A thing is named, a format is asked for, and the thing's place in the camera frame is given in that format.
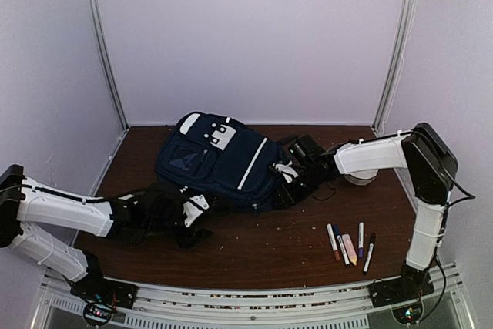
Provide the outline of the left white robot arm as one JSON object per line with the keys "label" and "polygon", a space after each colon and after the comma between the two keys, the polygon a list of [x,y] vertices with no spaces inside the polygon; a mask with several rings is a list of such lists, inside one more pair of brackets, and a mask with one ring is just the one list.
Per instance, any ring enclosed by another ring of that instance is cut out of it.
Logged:
{"label": "left white robot arm", "polygon": [[70,247],[41,224],[134,245],[147,237],[172,235],[179,247],[191,248],[212,235],[210,230],[192,227],[208,209],[205,196],[171,183],[90,197],[46,186],[13,164],[1,174],[1,245],[58,271],[75,295],[103,302],[114,297],[116,289],[105,279],[98,257]]}

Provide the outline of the purple capped white marker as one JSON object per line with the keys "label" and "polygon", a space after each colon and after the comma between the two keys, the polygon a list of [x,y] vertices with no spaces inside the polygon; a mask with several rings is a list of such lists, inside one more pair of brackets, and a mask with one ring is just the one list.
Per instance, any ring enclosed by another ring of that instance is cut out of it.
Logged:
{"label": "purple capped white marker", "polygon": [[358,224],[357,256],[362,259],[364,256],[364,222]]}

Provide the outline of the brown capped white marker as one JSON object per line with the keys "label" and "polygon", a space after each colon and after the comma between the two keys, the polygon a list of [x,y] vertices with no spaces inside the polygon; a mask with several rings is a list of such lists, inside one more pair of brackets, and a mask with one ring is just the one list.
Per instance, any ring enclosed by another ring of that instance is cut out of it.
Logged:
{"label": "brown capped white marker", "polygon": [[332,225],[330,223],[328,223],[326,225],[326,228],[327,228],[327,234],[328,234],[329,240],[330,240],[330,245],[331,245],[331,248],[332,248],[332,251],[334,254],[334,258],[336,261],[340,261],[340,252],[338,249],[337,240],[336,240]]}

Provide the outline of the blue capped white marker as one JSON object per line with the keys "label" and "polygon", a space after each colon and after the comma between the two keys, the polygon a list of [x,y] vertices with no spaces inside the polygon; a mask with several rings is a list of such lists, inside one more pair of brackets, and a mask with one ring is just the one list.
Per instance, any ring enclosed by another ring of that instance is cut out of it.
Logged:
{"label": "blue capped white marker", "polygon": [[338,225],[334,224],[332,226],[332,228],[333,228],[333,232],[334,232],[334,235],[336,237],[337,243],[339,245],[339,249],[340,249],[340,253],[341,253],[341,256],[343,258],[343,261],[344,261],[344,265],[346,267],[349,267],[350,261],[349,261],[347,251],[346,251],[345,246],[344,246],[344,242],[342,240],[342,236],[340,235],[339,227],[338,227]]}

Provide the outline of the navy blue student backpack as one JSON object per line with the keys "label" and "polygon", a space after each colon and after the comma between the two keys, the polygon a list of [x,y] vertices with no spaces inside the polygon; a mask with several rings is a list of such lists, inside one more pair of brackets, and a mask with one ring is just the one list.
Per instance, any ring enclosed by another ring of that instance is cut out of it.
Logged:
{"label": "navy blue student backpack", "polygon": [[185,115],[166,138],[155,165],[161,181],[186,186],[232,211],[273,209],[278,187],[299,176],[283,146],[229,116]]}

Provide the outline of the pink and yellow highlighter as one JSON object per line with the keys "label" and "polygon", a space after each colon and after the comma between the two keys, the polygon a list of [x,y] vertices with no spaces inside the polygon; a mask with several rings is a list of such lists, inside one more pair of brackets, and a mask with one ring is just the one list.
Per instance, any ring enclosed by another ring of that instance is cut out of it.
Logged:
{"label": "pink and yellow highlighter", "polygon": [[343,234],[341,236],[341,238],[342,238],[344,248],[346,250],[346,255],[347,255],[349,262],[356,267],[358,257],[357,257],[356,250],[354,249],[354,245],[353,245],[353,242],[352,242],[350,235],[348,233],[346,233],[346,234]]}

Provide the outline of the black marker pen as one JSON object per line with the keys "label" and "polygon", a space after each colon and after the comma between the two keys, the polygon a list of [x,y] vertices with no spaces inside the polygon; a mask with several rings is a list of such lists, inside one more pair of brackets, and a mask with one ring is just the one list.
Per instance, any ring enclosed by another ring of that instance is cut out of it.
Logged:
{"label": "black marker pen", "polygon": [[371,263],[371,258],[373,256],[376,238],[377,238],[377,234],[372,233],[370,236],[369,244],[368,244],[367,256],[366,256],[366,259],[364,261],[364,267],[363,267],[363,275],[364,276],[366,276],[368,274],[368,271],[369,271],[369,266]]}

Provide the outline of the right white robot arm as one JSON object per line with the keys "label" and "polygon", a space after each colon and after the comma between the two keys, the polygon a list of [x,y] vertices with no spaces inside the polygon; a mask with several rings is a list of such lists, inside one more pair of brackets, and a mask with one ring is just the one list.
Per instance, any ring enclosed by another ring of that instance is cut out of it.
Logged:
{"label": "right white robot arm", "polygon": [[444,236],[458,170],[455,156],[431,125],[418,123],[407,132],[349,141],[330,149],[324,149],[309,135],[294,136],[286,142],[300,168],[283,163],[270,165],[270,170],[283,178],[273,196],[274,209],[294,206],[313,195],[322,183],[339,177],[366,186],[379,170],[409,172],[417,200],[411,245],[400,276],[388,283],[375,283],[371,290],[379,298],[405,300],[424,291]]}

